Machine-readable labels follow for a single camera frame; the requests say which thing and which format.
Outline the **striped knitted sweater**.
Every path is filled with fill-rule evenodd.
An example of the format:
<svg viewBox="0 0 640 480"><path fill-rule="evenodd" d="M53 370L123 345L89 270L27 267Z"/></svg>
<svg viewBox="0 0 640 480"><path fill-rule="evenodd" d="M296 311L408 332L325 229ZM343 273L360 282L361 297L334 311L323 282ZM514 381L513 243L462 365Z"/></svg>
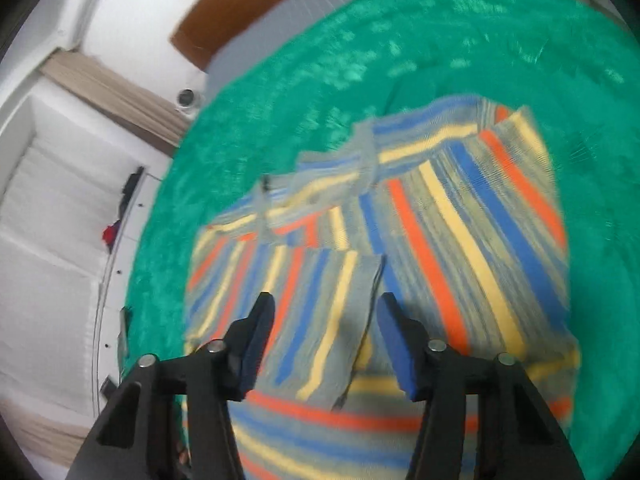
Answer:
<svg viewBox="0 0 640 480"><path fill-rule="evenodd" d="M306 152L201 230L184 348L221 337L261 292L276 316L256 386L231 405L252 479L400 479L422 408L398 385L374 305L456 350L512 352L562 426L579 352L567 327L568 249L535 119L450 96Z"/></svg>

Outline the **beige curtain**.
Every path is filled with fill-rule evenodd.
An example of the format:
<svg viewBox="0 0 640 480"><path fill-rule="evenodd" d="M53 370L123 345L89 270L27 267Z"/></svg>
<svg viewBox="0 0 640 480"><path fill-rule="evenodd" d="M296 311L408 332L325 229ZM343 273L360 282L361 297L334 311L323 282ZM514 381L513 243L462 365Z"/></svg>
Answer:
<svg viewBox="0 0 640 480"><path fill-rule="evenodd" d="M40 73L160 152L174 156L190 122L171 102L78 51L54 51Z"/></svg>

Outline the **dark clothes pile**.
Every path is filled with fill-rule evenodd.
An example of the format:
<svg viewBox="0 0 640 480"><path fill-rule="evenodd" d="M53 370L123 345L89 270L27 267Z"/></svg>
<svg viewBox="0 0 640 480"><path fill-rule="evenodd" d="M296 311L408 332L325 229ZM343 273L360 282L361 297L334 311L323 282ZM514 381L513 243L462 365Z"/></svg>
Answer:
<svg viewBox="0 0 640 480"><path fill-rule="evenodd" d="M132 196L134 196L134 191L136 190L143 174L144 167L139 166L135 172L129 175L124 187L122 188L122 197L120 198L118 205L119 218L122 218L126 214L130 200L132 199Z"/></svg>

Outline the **small white fan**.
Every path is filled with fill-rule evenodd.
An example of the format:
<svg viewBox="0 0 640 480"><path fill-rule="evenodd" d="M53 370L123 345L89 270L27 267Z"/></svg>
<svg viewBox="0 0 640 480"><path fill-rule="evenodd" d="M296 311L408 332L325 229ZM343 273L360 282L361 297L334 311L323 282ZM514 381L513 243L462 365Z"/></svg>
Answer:
<svg viewBox="0 0 640 480"><path fill-rule="evenodd" d="M185 115L195 114L202 105L202 94L192 88L183 88L176 95L176 109Z"/></svg>

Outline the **red cloth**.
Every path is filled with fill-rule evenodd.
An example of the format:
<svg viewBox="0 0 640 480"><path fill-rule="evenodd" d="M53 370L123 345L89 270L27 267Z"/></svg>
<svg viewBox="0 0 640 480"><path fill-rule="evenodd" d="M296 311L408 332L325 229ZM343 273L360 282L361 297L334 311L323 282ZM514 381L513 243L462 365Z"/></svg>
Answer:
<svg viewBox="0 0 640 480"><path fill-rule="evenodd" d="M113 252L120 229L120 220L107 226L102 232L102 240L109 254Z"/></svg>

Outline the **green patterned bedspread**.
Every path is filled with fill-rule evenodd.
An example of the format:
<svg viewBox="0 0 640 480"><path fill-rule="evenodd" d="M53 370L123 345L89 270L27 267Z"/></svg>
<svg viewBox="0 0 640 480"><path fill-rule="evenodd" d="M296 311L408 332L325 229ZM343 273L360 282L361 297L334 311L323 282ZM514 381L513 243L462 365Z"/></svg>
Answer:
<svg viewBox="0 0 640 480"><path fill-rule="evenodd" d="M639 45L575 0L355 0L230 84L163 178L129 283L129 356L185 356L201 230L354 125L450 96L526 107L548 151L579 363L562 426L589 479L639 432Z"/></svg>

